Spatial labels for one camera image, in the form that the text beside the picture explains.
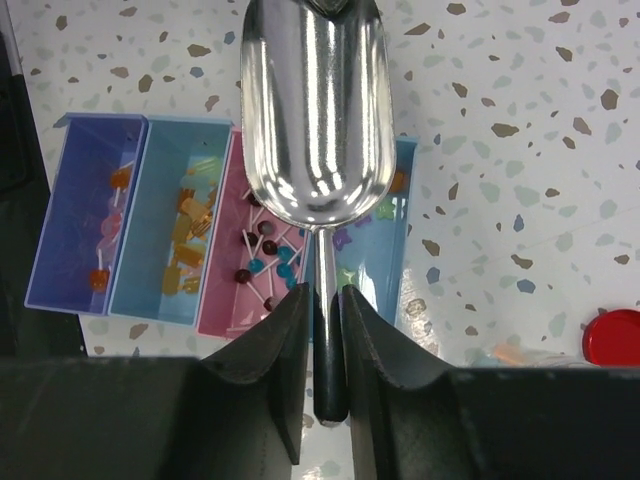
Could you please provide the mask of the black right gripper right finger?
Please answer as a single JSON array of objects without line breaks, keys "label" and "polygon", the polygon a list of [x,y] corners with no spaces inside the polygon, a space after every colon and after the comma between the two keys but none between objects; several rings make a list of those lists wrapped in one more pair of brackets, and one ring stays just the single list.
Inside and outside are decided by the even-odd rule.
[{"label": "black right gripper right finger", "polygon": [[343,339],[358,479],[476,479],[452,366],[343,291]]}]

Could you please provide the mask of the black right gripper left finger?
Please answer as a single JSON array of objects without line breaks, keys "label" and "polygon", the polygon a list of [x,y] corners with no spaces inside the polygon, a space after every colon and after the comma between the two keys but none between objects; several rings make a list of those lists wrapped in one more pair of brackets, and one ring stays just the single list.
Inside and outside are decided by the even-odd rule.
[{"label": "black right gripper left finger", "polygon": [[206,357],[211,465],[297,465],[306,389],[310,287],[294,287],[257,325]]}]

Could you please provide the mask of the silver metal scoop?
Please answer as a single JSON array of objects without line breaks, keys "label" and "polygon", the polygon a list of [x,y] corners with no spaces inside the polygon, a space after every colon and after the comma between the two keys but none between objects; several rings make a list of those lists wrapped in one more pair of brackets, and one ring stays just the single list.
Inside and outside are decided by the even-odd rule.
[{"label": "silver metal scoop", "polygon": [[373,1],[252,1],[241,40],[241,128],[259,202],[314,238],[314,413],[349,411],[334,232],[395,173],[386,37]]}]

